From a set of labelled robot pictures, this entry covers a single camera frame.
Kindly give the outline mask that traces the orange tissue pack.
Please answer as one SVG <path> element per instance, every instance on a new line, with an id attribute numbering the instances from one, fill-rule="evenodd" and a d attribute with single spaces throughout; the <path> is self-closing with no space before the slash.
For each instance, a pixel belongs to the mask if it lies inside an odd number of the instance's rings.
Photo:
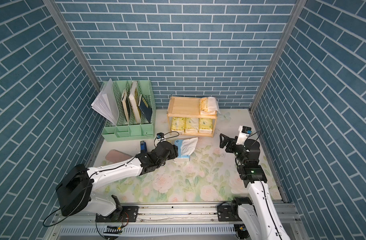
<path id="1" fill-rule="evenodd" d="M 218 112 L 220 112 L 220 108 L 215 97 L 205 97 L 200 99 L 201 115 L 215 115 Z"/>

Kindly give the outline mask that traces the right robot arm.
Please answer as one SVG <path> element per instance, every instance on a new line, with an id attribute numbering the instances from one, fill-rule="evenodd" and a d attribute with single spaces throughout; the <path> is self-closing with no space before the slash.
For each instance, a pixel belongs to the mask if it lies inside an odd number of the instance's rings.
<path id="1" fill-rule="evenodd" d="M 266 175 L 259 165 L 260 143 L 242 132 L 235 138 L 220 134 L 220 148 L 234 154 L 237 171 L 249 195 L 231 201 L 233 217 L 243 222 L 236 230 L 238 238 L 289 240 L 269 193 Z"/>

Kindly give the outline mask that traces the blue tissue box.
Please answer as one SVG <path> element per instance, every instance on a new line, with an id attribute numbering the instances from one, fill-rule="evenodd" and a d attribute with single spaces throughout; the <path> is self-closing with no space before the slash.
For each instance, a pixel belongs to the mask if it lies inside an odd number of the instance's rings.
<path id="1" fill-rule="evenodd" d="M 176 163 L 189 162 L 191 154 L 196 149 L 198 140 L 198 138 L 175 140 L 174 145 L 178 148 L 178 157 L 174 161 Z"/>

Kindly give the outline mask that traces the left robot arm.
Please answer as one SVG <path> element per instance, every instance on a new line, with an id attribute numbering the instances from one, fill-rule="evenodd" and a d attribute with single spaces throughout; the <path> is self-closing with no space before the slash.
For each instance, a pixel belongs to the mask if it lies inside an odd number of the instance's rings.
<path id="1" fill-rule="evenodd" d="M 145 175 L 178 156 L 178 147 L 168 141 L 159 142 L 151 152 L 138 153 L 128 160 L 102 167 L 76 165 L 56 187 L 62 216 L 79 212 L 96 214 L 99 223 L 118 222 L 123 207 L 117 196 L 97 193 L 97 189 L 129 177 Z"/>

